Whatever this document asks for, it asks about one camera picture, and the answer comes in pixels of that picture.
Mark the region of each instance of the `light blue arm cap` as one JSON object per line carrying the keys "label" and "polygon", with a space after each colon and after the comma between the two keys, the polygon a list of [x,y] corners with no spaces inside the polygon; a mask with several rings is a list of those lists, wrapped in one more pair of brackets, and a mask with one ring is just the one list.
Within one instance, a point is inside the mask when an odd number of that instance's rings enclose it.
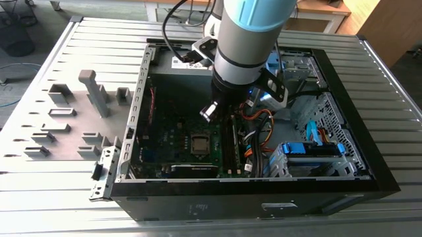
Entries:
{"label": "light blue arm cap", "polygon": [[278,28],[287,21],[295,5],[297,0],[225,0],[233,22],[253,32]]}

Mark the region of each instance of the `blue network cable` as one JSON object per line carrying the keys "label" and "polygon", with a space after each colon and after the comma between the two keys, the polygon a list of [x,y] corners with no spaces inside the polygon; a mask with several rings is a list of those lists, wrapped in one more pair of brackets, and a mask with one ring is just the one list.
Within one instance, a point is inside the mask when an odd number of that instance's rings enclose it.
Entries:
{"label": "blue network cable", "polygon": [[8,103],[8,104],[6,104],[6,105],[0,105],[0,108],[7,107],[7,106],[10,106],[10,105],[14,105],[14,104],[16,104],[19,101],[20,101],[20,99],[19,99],[19,100],[16,100],[16,101],[15,101],[15,102],[12,102],[12,103]]}

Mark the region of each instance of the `table leg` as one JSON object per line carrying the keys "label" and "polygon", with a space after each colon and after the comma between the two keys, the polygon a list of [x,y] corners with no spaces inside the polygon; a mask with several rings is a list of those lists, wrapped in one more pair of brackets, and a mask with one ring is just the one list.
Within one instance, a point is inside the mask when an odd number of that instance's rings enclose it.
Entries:
{"label": "table leg", "polygon": [[342,15],[333,15],[333,19],[329,22],[323,32],[329,34],[334,34],[337,32],[338,27],[342,24],[343,19],[345,19],[345,16]]}
{"label": "table leg", "polygon": [[148,21],[158,22],[158,7],[159,5],[155,2],[146,2],[146,8],[147,8],[147,16]]}
{"label": "table leg", "polygon": [[62,10],[59,1],[51,1],[51,4],[52,4],[52,8],[54,8],[55,11],[60,11]]}

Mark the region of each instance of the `motherboard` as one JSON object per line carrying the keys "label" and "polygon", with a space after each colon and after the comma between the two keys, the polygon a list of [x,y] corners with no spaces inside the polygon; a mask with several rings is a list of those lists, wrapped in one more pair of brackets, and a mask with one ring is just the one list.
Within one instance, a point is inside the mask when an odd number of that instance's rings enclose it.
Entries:
{"label": "motherboard", "polygon": [[242,177],[241,147],[227,154],[223,146],[238,143],[235,116],[208,124],[196,111],[186,108],[166,95],[147,100],[154,106],[152,116],[146,116],[140,141],[139,160],[132,160],[138,178],[223,178]]}

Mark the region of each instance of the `aluminum slotted table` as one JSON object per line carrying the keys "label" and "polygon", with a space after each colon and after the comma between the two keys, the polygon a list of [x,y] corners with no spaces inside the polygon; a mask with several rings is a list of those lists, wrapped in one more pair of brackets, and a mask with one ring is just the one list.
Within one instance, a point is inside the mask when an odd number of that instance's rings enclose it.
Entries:
{"label": "aluminum slotted table", "polygon": [[[134,90],[147,38],[162,38],[160,23],[74,17],[0,133],[1,234],[70,232],[119,236],[418,236],[422,230],[422,113],[370,44],[355,36],[285,31],[281,46],[325,49],[359,110],[402,191],[327,217],[282,220],[215,220],[199,223],[136,223],[115,202],[90,202],[95,159],[82,158],[83,132],[108,140],[123,136],[128,106],[112,97]],[[172,39],[196,40],[202,28],[171,25]],[[98,72],[110,94],[111,116],[99,118],[78,80],[82,69]],[[52,85],[66,84],[76,116],[51,117]],[[68,124],[70,130],[54,130]],[[50,128],[50,156],[28,157],[31,139]]]}

